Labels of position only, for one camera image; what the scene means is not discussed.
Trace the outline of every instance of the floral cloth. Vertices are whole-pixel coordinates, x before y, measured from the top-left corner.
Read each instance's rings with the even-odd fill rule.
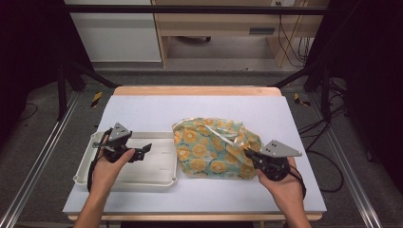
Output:
[[[243,149],[260,151],[260,137],[241,122],[189,118],[172,125],[182,171],[193,178],[251,180],[256,169]]]

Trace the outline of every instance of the gray floor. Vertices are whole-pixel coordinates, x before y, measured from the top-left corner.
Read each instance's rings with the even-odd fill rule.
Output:
[[[120,71],[99,68],[103,75],[115,83],[124,85],[242,85],[267,86],[291,75],[298,67],[278,68],[264,38],[215,38],[203,43],[183,38],[173,40],[167,68],[158,66],[140,67],[140,71]],[[62,213],[68,192],[81,161],[89,136],[97,129],[108,97],[113,90],[99,85],[85,77],[87,87],[80,93],[77,106],[68,121],[63,134],[48,159],[41,178],[35,185],[26,206],[21,212],[18,224],[33,222],[34,227],[67,227],[72,222]],[[304,78],[286,86],[282,93],[289,102],[297,128],[312,124],[320,119],[314,105],[294,103],[297,92],[302,101],[315,103],[316,93],[306,94],[301,89]],[[97,91],[104,94],[97,107],[90,107]],[[38,106],[30,118],[18,123],[10,139],[0,153],[0,213],[12,203],[29,170],[35,163],[48,135],[56,125],[58,114],[56,84],[46,85],[29,94],[28,103]],[[336,108],[343,105],[339,98],[333,100]],[[27,105],[22,117],[34,111]],[[321,126],[307,133],[315,135]],[[365,144],[360,140],[352,120],[343,113],[332,118],[331,130],[348,157],[359,183],[374,208],[382,227],[403,227],[403,198],[393,186],[383,166],[368,162]],[[308,145],[312,138],[302,138]],[[335,151],[326,135],[322,136],[312,149],[335,160]],[[325,189],[334,188],[340,179],[336,170],[321,157],[309,154],[317,182]],[[344,184],[336,193],[323,193],[328,211],[314,227],[371,227],[362,217],[352,188]],[[280,227],[280,222],[266,222],[267,227]]]

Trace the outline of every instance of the hand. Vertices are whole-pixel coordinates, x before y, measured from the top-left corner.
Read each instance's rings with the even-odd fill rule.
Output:
[[[104,143],[107,142],[109,136],[106,136]],[[108,196],[113,183],[118,178],[119,172],[122,170],[123,166],[133,157],[134,149],[126,151],[117,161],[114,163],[109,162],[104,157],[105,150],[101,148],[97,164],[94,168],[94,173],[92,177],[92,191],[98,191],[103,195]]]
[[[297,168],[294,158],[288,158],[288,162]],[[299,176],[293,168],[291,172]],[[303,207],[302,187],[296,178],[287,175],[281,181],[271,181],[260,170],[258,170],[258,178],[259,182],[272,194],[278,209],[284,213],[290,227],[311,227]]]

